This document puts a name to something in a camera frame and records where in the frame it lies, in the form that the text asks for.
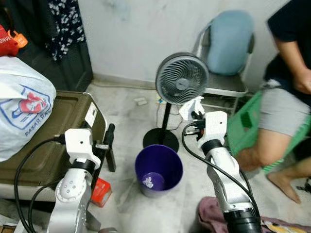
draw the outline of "man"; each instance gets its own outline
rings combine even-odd
[[[292,0],[269,20],[279,54],[268,65],[262,92],[259,134],[252,148],[237,156],[242,170],[252,171],[281,159],[311,106],[311,0]],[[293,179],[311,176],[311,158],[268,179],[300,203]]]

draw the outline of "fan stand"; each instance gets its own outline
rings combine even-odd
[[[142,142],[144,147],[147,147],[149,145],[154,145],[154,144],[164,145],[178,152],[179,143],[178,143],[177,137],[171,131],[168,131],[166,129],[167,122],[170,116],[171,106],[172,105],[170,103],[166,103],[162,128],[161,129],[156,128],[156,129],[149,130],[144,136],[144,139]]]

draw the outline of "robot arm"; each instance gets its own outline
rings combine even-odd
[[[65,141],[72,167],[56,187],[56,203],[47,232],[86,233],[92,174],[101,161],[92,152],[91,130],[69,129],[65,132]]]
[[[198,147],[206,157],[206,160],[221,168],[242,186],[247,189],[245,180],[240,176],[240,168],[237,161],[223,146],[227,127],[227,114],[224,112],[210,112],[205,114],[204,133],[201,135],[199,127]],[[212,180],[215,195],[218,199],[221,211],[228,223],[230,233],[260,233],[260,216],[250,197],[235,182],[226,175],[208,166],[207,174]]]

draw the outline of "label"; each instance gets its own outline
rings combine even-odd
[[[97,112],[98,112],[98,109],[96,108],[95,104],[92,102],[88,108],[86,117],[84,118],[84,120],[86,120],[86,122],[90,125],[90,127],[93,127]]]

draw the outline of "small box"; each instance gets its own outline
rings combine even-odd
[[[3,225],[0,227],[0,233],[14,233],[15,228],[15,226]]]
[[[112,191],[110,183],[107,181],[98,178],[95,184],[95,188],[91,197],[92,203],[98,205],[99,207],[103,207],[110,197]]]

